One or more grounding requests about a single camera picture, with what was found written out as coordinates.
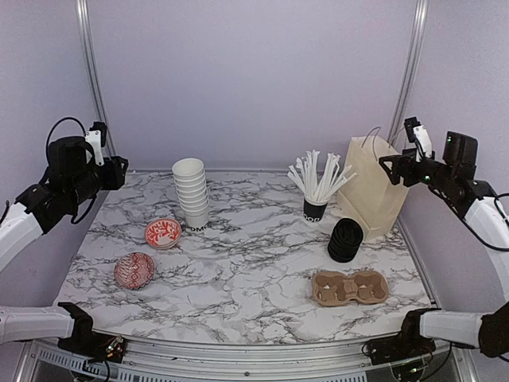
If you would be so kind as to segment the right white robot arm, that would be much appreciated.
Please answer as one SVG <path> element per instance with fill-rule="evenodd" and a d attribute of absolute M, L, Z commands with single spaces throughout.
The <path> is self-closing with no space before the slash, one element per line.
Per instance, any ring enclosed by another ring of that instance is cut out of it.
<path fill-rule="evenodd" d="M 422 183 L 445 202 L 460 222 L 487 249 L 504 290 L 508 288 L 508 215 L 486 181 L 474 178 L 478 142 L 448 132 L 442 161 L 427 156 L 418 133 L 411 135 L 415 148 L 379 159 L 393 185 Z M 489 358 L 508 360 L 508 305 L 487 314 L 413 310 L 394 339 L 394 350 L 409 357 L 425 340 L 440 339 L 466 349 L 478 349 Z"/>

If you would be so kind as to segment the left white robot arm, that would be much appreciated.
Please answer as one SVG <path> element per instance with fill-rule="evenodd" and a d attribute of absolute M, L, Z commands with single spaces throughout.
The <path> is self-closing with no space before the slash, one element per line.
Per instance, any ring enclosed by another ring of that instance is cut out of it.
<path fill-rule="evenodd" d="M 105 123 L 95 122 L 79 135 L 46 140 L 47 167 L 41 180 L 5 204 L 1 216 L 2 268 L 65 217 L 73 225 L 83 221 L 102 191 L 123 187 L 129 162 L 120 156 L 104 156 L 107 133 Z M 1 308 L 3 343 L 57 337 L 70 340 L 84 354 L 93 354 L 101 342 L 92 326 L 91 316 L 68 302 Z"/>

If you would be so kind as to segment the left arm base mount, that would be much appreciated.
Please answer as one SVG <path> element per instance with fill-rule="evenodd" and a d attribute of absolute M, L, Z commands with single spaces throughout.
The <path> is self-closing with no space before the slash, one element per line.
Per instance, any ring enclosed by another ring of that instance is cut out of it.
<path fill-rule="evenodd" d="M 92 317 L 71 302 L 59 302 L 57 305 L 65 309 L 73 320 L 71 335 L 58 340 L 60 349 L 101 361 L 122 362 L 126 349 L 123 336 L 95 332 Z"/>

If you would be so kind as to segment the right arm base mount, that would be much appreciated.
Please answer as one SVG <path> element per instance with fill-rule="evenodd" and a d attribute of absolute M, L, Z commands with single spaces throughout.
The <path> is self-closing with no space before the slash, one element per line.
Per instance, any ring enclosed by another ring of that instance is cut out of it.
<path fill-rule="evenodd" d="M 424 313 L 438 310 L 427 308 L 409 311 L 402 321 L 400 330 L 389 337 L 367 341 L 361 351 L 373 365 L 403 361 L 411 357 L 432 355 L 436 350 L 433 339 L 420 334 L 421 317 Z"/>

